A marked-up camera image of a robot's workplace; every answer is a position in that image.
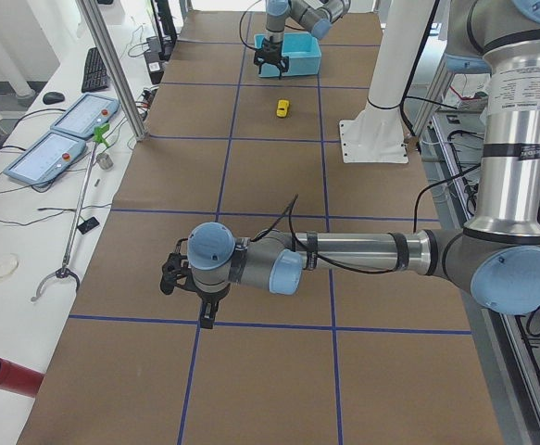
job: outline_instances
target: blue plastic bin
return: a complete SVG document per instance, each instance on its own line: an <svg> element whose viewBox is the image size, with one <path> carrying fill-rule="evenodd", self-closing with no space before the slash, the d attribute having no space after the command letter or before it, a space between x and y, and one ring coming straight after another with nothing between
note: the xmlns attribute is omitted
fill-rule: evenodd
<svg viewBox="0 0 540 445"><path fill-rule="evenodd" d="M263 34L255 35L256 48L261 47ZM290 58L290 69L283 76L309 76L319 72L321 50L318 40L308 32L287 32L284 35L282 55ZM264 64L259 77L278 77L276 67Z"/></svg>

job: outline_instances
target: computer mouse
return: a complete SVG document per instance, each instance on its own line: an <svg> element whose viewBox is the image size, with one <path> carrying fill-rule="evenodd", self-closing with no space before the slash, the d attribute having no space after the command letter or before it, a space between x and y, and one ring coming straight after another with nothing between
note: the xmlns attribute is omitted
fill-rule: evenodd
<svg viewBox="0 0 540 445"><path fill-rule="evenodd" d="M51 105L58 102L63 102L66 97L57 91L50 91L44 94L44 104Z"/></svg>

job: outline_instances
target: green clip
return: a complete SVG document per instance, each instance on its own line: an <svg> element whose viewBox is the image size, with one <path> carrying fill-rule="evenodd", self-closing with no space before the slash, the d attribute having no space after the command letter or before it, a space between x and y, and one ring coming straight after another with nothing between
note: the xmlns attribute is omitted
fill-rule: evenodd
<svg viewBox="0 0 540 445"><path fill-rule="evenodd" d="M107 140L103 136L103 134L105 134L108 131L109 131L109 122L106 122L103 125L98 125L94 127L94 141L97 144L105 144L105 146L109 148L109 144L107 143Z"/></svg>

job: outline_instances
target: keyboard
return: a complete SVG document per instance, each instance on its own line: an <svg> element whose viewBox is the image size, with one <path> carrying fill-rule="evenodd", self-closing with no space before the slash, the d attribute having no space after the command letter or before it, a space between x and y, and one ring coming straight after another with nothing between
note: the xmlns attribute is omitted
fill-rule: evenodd
<svg viewBox="0 0 540 445"><path fill-rule="evenodd" d="M96 48L90 48L86 53L84 62L84 76L82 78L82 92L103 90L109 87L109 76L105 63Z"/></svg>

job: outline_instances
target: red pipe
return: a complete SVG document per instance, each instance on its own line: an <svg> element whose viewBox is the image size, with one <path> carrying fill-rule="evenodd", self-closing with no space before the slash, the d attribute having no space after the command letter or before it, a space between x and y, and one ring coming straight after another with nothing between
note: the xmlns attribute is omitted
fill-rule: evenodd
<svg viewBox="0 0 540 445"><path fill-rule="evenodd" d="M0 389L35 397L44 375L0 358Z"/></svg>

